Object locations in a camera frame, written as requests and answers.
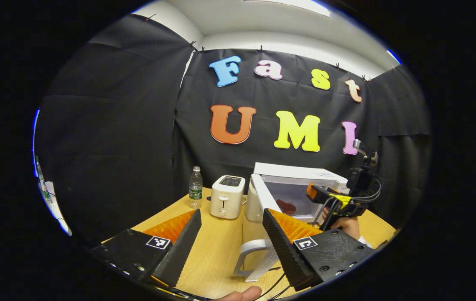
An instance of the plastic bottle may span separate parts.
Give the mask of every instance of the plastic bottle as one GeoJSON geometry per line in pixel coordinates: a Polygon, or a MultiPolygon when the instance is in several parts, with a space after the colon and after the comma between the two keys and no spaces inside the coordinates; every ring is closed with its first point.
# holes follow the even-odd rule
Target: plastic bottle
{"type": "Polygon", "coordinates": [[[190,207],[193,209],[200,208],[203,205],[203,177],[201,176],[201,168],[193,167],[193,173],[190,176],[190,207]]]}
{"type": "Polygon", "coordinates": [[[41,170],[41,165],[39,164],[39,158],[36,156],[36,167],[37,167],[37,175],[39,175],[39,187],[41,188],[41,195],[45,199],[45,201],[49,204],[52,204],[52,198],[48,193],[48,189],[45,185],[45,177],[43,176],[43,170],[41,170]]]}

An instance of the white wall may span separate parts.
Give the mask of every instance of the white wall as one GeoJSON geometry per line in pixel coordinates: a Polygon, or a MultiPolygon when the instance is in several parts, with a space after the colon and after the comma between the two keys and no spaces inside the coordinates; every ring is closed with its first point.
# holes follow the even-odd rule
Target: white wall
{"type": "Polygon", "coordinates": [[[150,17],[156,14],[151,18],[151,20],[165,25],[165,27],[176,32],[188,42],[196,41],[193,46],[195,46],[196,49],[201,49],[199,44],[203,42],[204,36],[199,31],[199,28],[197,28],[190,19],[188,19],[188,17],[186,17],[175,6],[172,6],[166,1],[159,0],[151,2],[133,13],[144,17],[150,17]]]}
{"type": "Polygon", "coordinates": [[[237,32],[206,36],[202,46],[205,50],[222,48],[260,49],[296,54],[310,59],[324,61],[331,65],[340,64],[340,68],[358,76],[363,74],[374,78],[387,71],[372,61],[353,53],[346,48],[293,34],[273,32],[237,32]]]}

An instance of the white mug handle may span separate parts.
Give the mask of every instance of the white mug handle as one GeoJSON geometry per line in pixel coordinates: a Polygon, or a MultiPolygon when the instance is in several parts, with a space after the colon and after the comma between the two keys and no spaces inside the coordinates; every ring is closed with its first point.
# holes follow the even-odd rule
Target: white mug handle
{"type": "Polygon", "coordinates": [[[254,270],[241,270],[242,265],[245,261],[245,257],[254,252],[266,249],[266,240],[250,240],[245,244],[242,244],[242,252],[239,255],[238,262],[234,268],[234,276],[249,276],[254,270]]]}

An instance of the table surface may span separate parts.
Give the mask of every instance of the table surface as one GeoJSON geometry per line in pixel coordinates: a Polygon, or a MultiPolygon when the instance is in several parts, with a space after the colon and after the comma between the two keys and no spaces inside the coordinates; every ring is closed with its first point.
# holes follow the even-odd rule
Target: table surface
{"type": "MultiPolygon", "coordinates": [[[[268,271],[256,282],[244,282],[243,277],[233,275],[240,246],[243,244],[242,217],[245,214],[245,205],[242,206],[242,212],[238,218],[221,219],[210,214],[210,201],[206,200],[206,197],[210,195],[211,189],[203,188],[203,203],[200,208],[202,226],[176,288],[206,298],[220,298],[233,291],[244,291],[250,286],[259,286],[265,292],[284,273],[283,269],[268,271]]],[[[132,230],[145,231],[190,210],[192,209],[189,207],[189,198],[186,195],[156,215],[132,227],[132,230]]],[[[373,248],[385,240],[391,240],[396,231],[369,210],[358,217],[358,220],[360,234],[373,248]]],[[[280,267],[280,262],[277,262],[273,267],[280,267]]],[[[284,277],[259,301],[270,299],[288,285],[289,283],[284,277]]],[[[279,298],[295,293],[296,291],[290,287],[279,298]]]]}

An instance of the white toaster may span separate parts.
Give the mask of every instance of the white toaster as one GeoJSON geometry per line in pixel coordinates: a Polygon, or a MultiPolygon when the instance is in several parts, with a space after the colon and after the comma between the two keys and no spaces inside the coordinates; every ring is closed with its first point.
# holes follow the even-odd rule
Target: white toaster
{"type": "Polygon", "coordinates": [[[242,209],[245,179],[222,176],[211,186],[210,214],[223,219],[235,219],[242,209]]]}

